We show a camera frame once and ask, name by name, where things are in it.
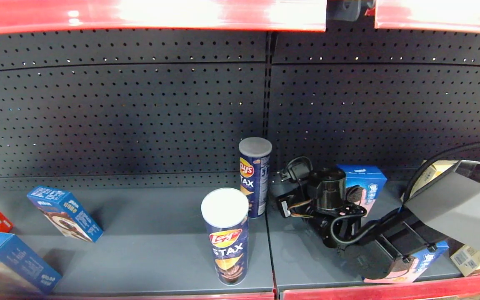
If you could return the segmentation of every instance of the pegboard back panel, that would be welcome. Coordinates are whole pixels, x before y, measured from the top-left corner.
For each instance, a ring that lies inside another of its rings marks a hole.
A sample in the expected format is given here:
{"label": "pegboard back panel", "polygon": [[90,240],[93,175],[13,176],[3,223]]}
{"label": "pegboard back panel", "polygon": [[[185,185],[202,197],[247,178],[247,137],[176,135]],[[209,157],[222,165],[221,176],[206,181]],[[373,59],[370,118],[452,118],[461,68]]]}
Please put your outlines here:
{"label": "pegboard back panel", "polygon": [[247,61],[265,61],[265,32],[106,29],[0,35],[0,70]]}
{"label": "pegboard back panel", "polygon": [[158,175],[99,175],[0,178],[0,190],[32,190],[47,185],[62,190],[93,188],[169,188],[238,186],[237,172],[175,173]]}
{"label": "pegboard back panel", "polygon": [[327,27],[324,33],[280,32],[273,63],[480,65],[480,34],[374,29],[373,17]]}
{"label": "pegboard back panel", "polygon": [[0,177],[227,172],[263,131],[264,63],[0,72]]}
{"label": "pegboard back panel", "polygon": [[318,165],[415,168],[480,141],[480,67],[274,65],[268,138],[275,168],[299,155]]}

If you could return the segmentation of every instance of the lay's logo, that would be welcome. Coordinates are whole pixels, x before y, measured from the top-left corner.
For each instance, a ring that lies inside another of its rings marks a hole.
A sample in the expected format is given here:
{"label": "lay's logo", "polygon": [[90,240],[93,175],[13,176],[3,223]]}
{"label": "lay's logo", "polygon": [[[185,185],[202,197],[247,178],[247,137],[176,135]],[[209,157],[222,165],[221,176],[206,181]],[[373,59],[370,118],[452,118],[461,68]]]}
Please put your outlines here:
{"label": "lay's logo", "polygon": [[211,233],[209,235],[210,243],[219,248],[226,248],[236,242],[241,233],[241,228]]}
{"label": "lay's logo", "polygon": [[240,157],[240,175],[249,178],[255,174],[255,168],[245,159]]}

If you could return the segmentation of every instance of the beige snack box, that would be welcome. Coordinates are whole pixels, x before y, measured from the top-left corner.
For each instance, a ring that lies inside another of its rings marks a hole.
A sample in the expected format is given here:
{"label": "beige snack box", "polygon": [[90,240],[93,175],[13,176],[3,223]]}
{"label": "beige snack box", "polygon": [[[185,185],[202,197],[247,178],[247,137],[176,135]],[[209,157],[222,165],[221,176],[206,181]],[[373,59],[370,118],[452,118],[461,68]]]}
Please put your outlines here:
{"label": "beige snack box", "polygon": [[451,260],[465,277],[480,274],[480,251],[468,245],[463,245],[451,255]]}
{"label": "beige snack box", "polygon": [[438,177],[440,174],[444,173],[449,169],[452,165],[455,165],[457,161],[437,161],[430,165],[417,179],[416,183],[412,187],[412,190],[410,192],[410,196],[412,195],[419,189],[421,189],[423,186],[426,184],[430,183],[433,179]]}

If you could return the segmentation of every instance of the box barcode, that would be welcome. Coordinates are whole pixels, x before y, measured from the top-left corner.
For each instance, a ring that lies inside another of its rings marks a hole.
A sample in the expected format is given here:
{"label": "box barcode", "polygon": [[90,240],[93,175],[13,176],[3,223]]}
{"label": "box barcode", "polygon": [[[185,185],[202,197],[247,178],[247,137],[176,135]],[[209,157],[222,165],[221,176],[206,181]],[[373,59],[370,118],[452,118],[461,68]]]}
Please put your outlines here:
{"label": "box barcode", "polygon": [[477,268],[477,264],[473,260],[468,261],[468,266],[470,268]]}
{"label": "box barcode", "polygon": [[463,264],[467,260],[468,256],[466,253],[464,253],[464,251],[461,251],[459,254],[455,255],[455,262],[457,262],[459,265]]}
{"label": "box barcode", "polygon": [[474,248],[472,248],[472,247],[468,247],[468,249],[466,249],[466,251],[467,251],[468,254],[471,255],[471,256],[474,256],[474,255],[477,253],[477,251],[476,251]]}

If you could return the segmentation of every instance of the wire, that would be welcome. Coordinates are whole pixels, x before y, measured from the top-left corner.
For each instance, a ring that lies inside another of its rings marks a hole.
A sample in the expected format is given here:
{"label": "wire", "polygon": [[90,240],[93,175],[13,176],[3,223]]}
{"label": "wire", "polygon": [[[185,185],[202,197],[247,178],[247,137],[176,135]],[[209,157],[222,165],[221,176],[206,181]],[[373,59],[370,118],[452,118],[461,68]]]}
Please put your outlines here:
{"label": "wire", "polygon": [[431,157],[430,159],[428,159],[427,161],[425,161],[425,163],[423,163],[418,169],[417,171],[414,173],[414,175],[412,175],[412,178],[410,179],[410,181],[408,182],[407,186],[406,186],[406,189],[405,189],[405,193],[403,194],[403,203],[406,203],[408,201],[408,198],[410,198],[410,192],[412,190],[412,187],[414,186],[414,184],[417,182],[417,180],[420,178],[421,174],[429,167],[431,166],[433,163],[435,163],[438,159],[441,159],[441,158],[444,158],[446,156],[450,156],[450,155],[453,155],[453,154],[457,154],[459,152],[463,152],[463,151],[467,151],[467,150],[473,150],[473,149],[478,149],[480,148],[480,142],[474,142],[474,143],[471,143],[471,144],[468,144],[468,145],[463,145],[463,146],[459,146],[459,147],[455,147],[455,148],[451,148],[449,150],[446,150],[446,151],[442,151],[436,155],[434,155],[433,157]]}
{"label": "wire", "polygon": [[305,200],[305,201],[302,201],[302,202],[299,202],[299,203],[296,203],[294,205],[290,205],[288,207],[288,210],[292,209],[292,208],[296,208],[296,207],[300,207],[300,206],[303,206],[303,205],[307,205],[308,203],[310,203],[311,200]]}
{"label": "wire", "polygon": [[305,218],[305,219],[314,218],[311,215],[302,215],[301,213],[290,213],[290,216],[295,217],[295,218]]}
{"label": "wire", "polygon": [[[288,173],[292,172],[292,174],[294,175],[295,178],[297,178],[297,176],[295,175],[295,172],[294,170],[292,169],[288,169],[288,166],[287,166],[287,170],[288,170]],[[303,206],[303,205],[306,205],[308,203],[311,202],[311,200],[307,200],[305,198],[305,193],[303,192],[303,186],[301,185],[301,180],[299,178],[297,178],[297,182],[299,184],[299,190],[301,190],[301,196],[303,197],[303,201],[301,201],[300,203],[296,203],[295,205],[290,205],[288,207],[288,210],[290,211],[290,215],[292,217],[295,217],[295,218],[312,218],[313,216],[311,215],[304,215],[304,214],[301,214],[301,213],[295,213],[295,212],[292,212],[291,210],[294,209],[294,208],[297,208],[297,207],[300,207],[300,206]]]}
{"label": "wire", "polygon": [[351,219],[351,218],[362,218],[365,213],[360,215],[347,215],[347,216],[339,216],[331,222],[331,227],[329,228],[329,233],[331,233],[331,237],[337,242],[342,245],[350,245],[358,242],[361,238],[363,238],[368,232],[370,232],[373,228],[375,228],[379,222],[371,223],[370,225],[362,227],[359,232],[355,233],[355,235],[350,240],[342,240],[335,234],[335,224],[340,220]]}

